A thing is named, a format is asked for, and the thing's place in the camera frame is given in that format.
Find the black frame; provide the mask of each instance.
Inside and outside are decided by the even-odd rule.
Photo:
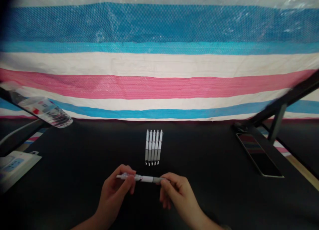
[[[300,82],[291,90],[289,90],[288,93],[266,106],[264,110],[257,113],[251,119],[245,121],[244,123],[235,123],[234,127],[239,132],[246,132],[248,127],[258,127],[263,123],[263,121],[275,115],[268,136],[268,140],[273,143],[279,131],[281,120],[286,108],[318,88],[319,69],[306,80]]]

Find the forearm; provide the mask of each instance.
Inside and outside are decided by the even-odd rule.
[[[191,226],[191,228],[194,230],[223,230],[221,226],[212,221],[203,212],[201,212],[198,220],[193,226]]]
[[[75,226],[71,230],[106,230],[108,226],[105,226],[104,223],[100,222],[98,218],[93,215],[92,217],[88,218],[84,222],[80,223],[79,225]]]

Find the hand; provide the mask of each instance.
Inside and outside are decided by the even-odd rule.
[[[119,214],[123,199],[128,191],[134,193],[135,179],[129,176],[127,179],[117,179],[122,173],[136,174],[128,165],[120,165],[105,181],[102,187],[100,202],[95,214],[79,224],[73,230],[108,229]]]
[[[170,209],[172,201],[181,218],[192,229],[222,229],[203,213],[187,178],[173,173],[161,177],[167,179],[160,182],[159,200],[163,208]]]

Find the power strip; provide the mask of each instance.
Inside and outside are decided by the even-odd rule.
[[[2,193],[11,188],[41,158],[36,151],[31,153],[12,151],[6,157],[0,158],[0,185]]]

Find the ballpoint pen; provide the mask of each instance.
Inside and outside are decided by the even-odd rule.
[[[155,154],[154,154],[154,165],[156,165],[157,161],[157,150],[159,148],[159,131],[156,132],[156,142],[155,142]]]
[[[152,141],[152,155],[151,155],[151,164],[154,162],[154,149],[155,149],[155,130],[153,132],[153,141]]]
[[[148,164],[151,165],[151,151],[152,151],[152,130],[150,130],[150,138],[149,138],[149,156],[148,156]]]
[[[160,150],[162,148],[163,135],[164,135],[163,130],[161,130],[159,135],[159,150],[157,153],[157,165],[160,163]]]
[[[147,165],[149,155],[149,130],[146,132],[146,146],[145,146],[145,165]]]
[[[117,179],[122,179],[125,180],[127,177],[129,177],[131,174],[128,173],[123,173],[121,175],[117,175]],[[152,176],[143,176],[143,175],[133,175],[135,178],[135,181],[140,181],[140,182],[148,182],[148,183],[160,183],[161,180],[165,178],[157,178],[157,177],[152,177]]]

